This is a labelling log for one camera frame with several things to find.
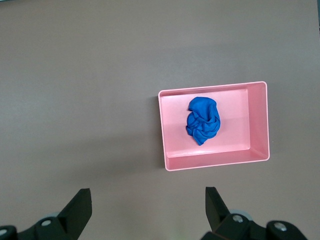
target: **pink tray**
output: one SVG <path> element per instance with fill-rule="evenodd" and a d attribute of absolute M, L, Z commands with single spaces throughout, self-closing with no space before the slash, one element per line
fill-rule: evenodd
<path fill-rule="evenodd" d="M 189 102 L 217 103 L 221 127 L 199 146 L 186 131 Z M 270 157 L 267 84 L 264 81 L 159 92 L 165 168 L 168 171 L 266 161 Z"/>

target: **blue cloth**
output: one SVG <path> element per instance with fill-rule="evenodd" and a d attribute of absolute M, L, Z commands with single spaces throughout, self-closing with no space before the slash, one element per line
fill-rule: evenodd
<path fill-rule="evenodd" d="M 201 146 L 220 129 L 217 103 L 211 98 L 197 96 L 189 103 L 189 110 L 192 112 L 186 120 L 186 131 Z"/>

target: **silver bolt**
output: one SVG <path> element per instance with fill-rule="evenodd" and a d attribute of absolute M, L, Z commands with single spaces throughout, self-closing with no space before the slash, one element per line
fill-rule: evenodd
<path fill-rule="evenodd" d="M 5 235 L 8 232 L 7 229 L 1 229 L 0 230 L 0 236 Z"/>
<path fill-rule="evenodd" d="M 240 215 L 234 215 L 232 219 L 238 223 L 242 223 L 244 221 L 244 219 Z"/>
<path fill-rule="evenodd" d="M 276 229 L 278 229 L 278 230 L 280 230 L 280 231 L 282 231 L 282 232 L 287 231 L 287 227 L 286 227 L 283 223 L 281 223 L 281 222 L 276 222 L 276 223 L 274 224 L 274 226 L 275 226 Z"/>
<path fill-rule="evenodd" d="M 42 227 L 48 226 L 49 224 L 51 224 L 51 220 L 45 220 L 41 223 Z"/>

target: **black mechanical part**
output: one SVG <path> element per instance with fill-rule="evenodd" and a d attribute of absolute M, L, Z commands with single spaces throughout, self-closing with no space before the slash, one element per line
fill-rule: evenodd
<path fill-rule="evenodd" d="M 77 240 L 91 215 L 90 189 L 80 189 L 57 217 L 41 219 L 19 233 L 15 226 L 0 226 L 0 240 Z"/>
<path fill-rule="evenodd" d="M 201 240 L 307 240 L 289 222 L 270 221 L 264 228 L 241 214 L 230 214 L 215 187 L 205 189 L 205 212 L 212 231 Z"/>

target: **pink plastic bin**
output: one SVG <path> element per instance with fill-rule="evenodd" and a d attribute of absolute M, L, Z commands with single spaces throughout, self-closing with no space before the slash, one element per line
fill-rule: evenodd
<path fill-rule="evenodd" d="M 221 127 L 199 146 L 186 131 L 195 97 L 217 103 Z M 266 161 L 270 157 L 267 84 L 264 81 L 162 90 L 158 94 L 168 171 Z"/>

